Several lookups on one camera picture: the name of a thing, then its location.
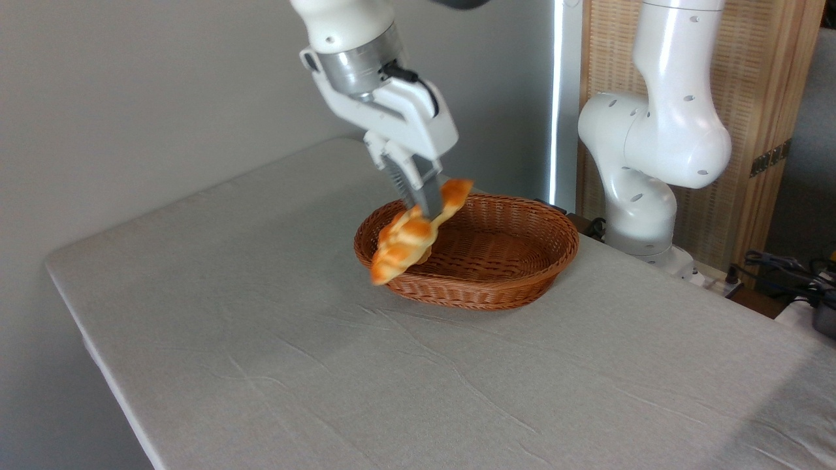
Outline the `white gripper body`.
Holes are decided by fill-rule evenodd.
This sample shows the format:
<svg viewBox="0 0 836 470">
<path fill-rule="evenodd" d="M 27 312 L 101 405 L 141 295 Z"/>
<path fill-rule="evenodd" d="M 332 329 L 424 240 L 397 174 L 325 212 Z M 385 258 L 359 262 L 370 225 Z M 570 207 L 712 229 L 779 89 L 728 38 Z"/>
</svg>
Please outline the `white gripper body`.
<svg viewBox="0 0 836 470">
<path fill-rule="evenodd" d="M 458 142 L 450 110 L 434 84 L 388 78 L 373 90 L 371 101 L 362 102 L 332 88 L 325 67 L 311 48 L 300 52 L 300 60 L 332 113 L 349 124 L 433 159 L 439 159 Z"/>
</svg>

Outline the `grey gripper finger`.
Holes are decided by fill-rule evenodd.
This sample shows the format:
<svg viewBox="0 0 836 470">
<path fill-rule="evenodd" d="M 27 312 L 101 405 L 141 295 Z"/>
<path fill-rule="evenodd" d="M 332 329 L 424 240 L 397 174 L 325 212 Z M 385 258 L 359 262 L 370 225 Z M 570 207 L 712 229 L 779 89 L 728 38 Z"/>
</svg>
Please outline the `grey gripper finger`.
<svg viewBox="0 0 836 470">
<path fill-rule="evenodd" d="M 418 206 L 427 219 L 440 216 L 443 209 L 438 175 L 442 166 L 438 159 L 422 157 L 399 148 L 401 198 L 407 208 Z"/>
<path fill-rule="evenodd" d="M 374 166 L 388 176 L 405 206 L 410 209 L 418 205 L 414 187 L 408 178 L 408 172 L 403 169 L 404 164 L 407 168 L 414 169 L 413 163 L 407 163 L 406 152 L 397 143 L 391 142 L 391 140 L 374 131 L 365 132 L 364 145 L 373 160 Z"/>
</svg>

